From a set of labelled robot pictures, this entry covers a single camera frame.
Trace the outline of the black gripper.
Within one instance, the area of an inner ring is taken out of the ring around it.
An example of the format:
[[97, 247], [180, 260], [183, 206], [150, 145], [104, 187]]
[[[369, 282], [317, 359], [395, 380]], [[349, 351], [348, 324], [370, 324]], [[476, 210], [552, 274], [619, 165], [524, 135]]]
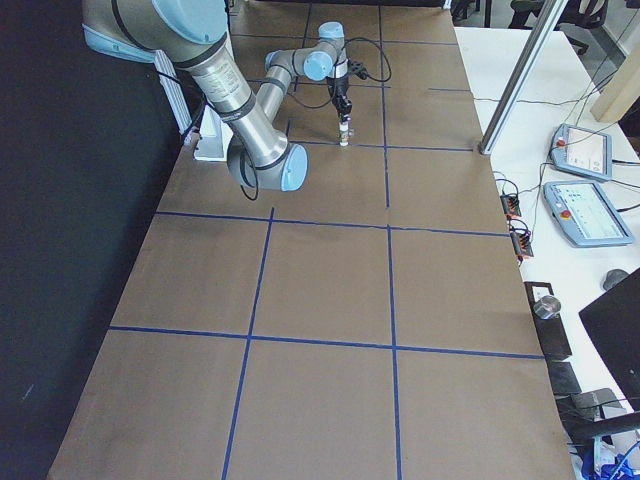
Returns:
[[349, 79], [347, 77], [329, 78], [329, 96], [333, 99], [340, 121], [350, 121], [352, 102], [347, 97]]

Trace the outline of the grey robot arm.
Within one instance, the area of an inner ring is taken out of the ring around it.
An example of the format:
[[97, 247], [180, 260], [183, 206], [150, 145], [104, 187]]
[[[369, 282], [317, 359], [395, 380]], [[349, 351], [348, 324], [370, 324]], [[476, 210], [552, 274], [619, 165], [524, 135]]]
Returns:
[[342, 123], [349, 121], [348, 57], [341, 23], [319, 29], [310, 48], [279, 50], [265, 59], [266, 77], [253, 91], [227, 46], [222, 1], [85, 1], [87, 45], [105, 55], [150, 62], [156, 51], [193, 78], [207, 103], [232, 131], [227, 167], [243, 188], [296, 191], [308, 170], [306, 149], [290, 142], [273, 120], [297, 77], [326, 81]]

